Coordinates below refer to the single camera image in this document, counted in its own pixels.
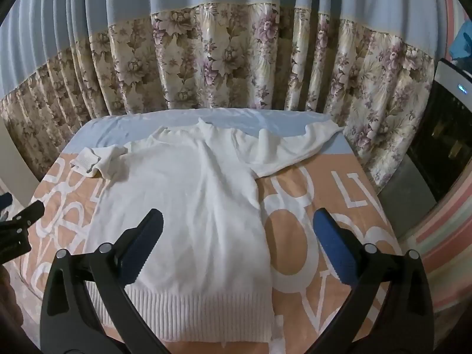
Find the white knit sweater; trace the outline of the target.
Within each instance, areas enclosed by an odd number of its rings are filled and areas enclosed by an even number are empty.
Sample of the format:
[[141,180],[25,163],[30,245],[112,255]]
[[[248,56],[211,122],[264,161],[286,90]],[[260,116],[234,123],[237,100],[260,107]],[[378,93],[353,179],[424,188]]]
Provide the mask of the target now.
[[106,184],[84,249],[116,241],[159,210],[163,233],[127,291],[154,334],[167,342],[266,343],[271,256],[256,181],[314,156],[338,131],[326,121],[299,136],[251,136],[200,121],[85,148],[74,170]]

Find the white board panel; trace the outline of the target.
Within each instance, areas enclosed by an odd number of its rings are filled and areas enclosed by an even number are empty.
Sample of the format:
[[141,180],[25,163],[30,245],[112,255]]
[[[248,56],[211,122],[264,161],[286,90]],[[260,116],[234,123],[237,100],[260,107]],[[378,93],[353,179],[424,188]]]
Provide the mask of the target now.
[[3,119],[0,125],[1,189],[11,193],[16,205],[26,207],[39,181],[24,162],[8,133]]

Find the striped pink fabric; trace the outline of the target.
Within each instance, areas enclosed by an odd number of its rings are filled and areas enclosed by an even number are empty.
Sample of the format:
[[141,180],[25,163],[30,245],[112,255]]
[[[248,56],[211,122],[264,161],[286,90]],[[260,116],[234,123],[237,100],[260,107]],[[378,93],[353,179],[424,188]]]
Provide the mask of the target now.
[[[446,17],[444,58],[471,74],[471,56],[449,55],[462,24],[471,20],[471,0],[446,0]],[[448,194],[407,233],[404,245],[422,256],[435,311],[471,298],[471,159]]]

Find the orange and blue bedsheet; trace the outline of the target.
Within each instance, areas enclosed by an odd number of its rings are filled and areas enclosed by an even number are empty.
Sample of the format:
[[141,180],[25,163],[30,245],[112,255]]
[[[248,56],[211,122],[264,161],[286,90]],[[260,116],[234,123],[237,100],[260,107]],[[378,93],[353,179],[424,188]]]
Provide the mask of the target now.
[[[72,138],[35,191],[46,206],[31,227],[32,249],[16,259],[15,289],[24,308],[25,329],[39,334],[42,293],[54,254],[60,248],[80,253],[104,183],[71,167],[86,147],[123,145],[148,137],[157,128],[192,125],[199,120],[237,128],[249,135],[268,130],[282,137],[304,133],[323,120],[313,112],[251,109],[188,109],[104,117],[88,122]],[[258,180],[263,224],[273,271],[273,336],[269,343],[171,342],[172,353],[304,353],[345,301],[349,289],[335,276],[312,229],[316,209],[327,209],[362,242],[384,253],[401,248],[380,201],[342,135],[318,155]]]

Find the black appliance with light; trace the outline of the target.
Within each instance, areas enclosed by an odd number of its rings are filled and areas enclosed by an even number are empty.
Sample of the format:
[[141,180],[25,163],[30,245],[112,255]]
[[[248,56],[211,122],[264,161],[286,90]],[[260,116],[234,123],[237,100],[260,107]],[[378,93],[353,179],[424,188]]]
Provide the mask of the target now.
[[471,159],[471,74],[441,59],[407,154],[379,194],[396,237],[423,221]]

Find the blue floral curtain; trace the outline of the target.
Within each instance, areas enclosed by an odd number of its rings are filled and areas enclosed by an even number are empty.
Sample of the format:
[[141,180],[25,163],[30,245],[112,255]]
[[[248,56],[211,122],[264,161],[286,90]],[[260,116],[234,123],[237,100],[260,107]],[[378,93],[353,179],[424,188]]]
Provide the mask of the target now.
[[16,0],[1,24],[1,119],[43,177],[99,117],[316,111],[382,189],[445,42],[445,0]]

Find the blue cloth item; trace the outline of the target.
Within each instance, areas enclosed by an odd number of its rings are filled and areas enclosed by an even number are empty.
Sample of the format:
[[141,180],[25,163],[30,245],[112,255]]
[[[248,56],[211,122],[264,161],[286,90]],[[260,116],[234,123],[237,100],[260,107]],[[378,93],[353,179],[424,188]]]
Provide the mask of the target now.
[[465,21],[454,41],[449,48],[449,55],[452,60],[468,58],[471,56],[471,36],[472,36],[472,22]]

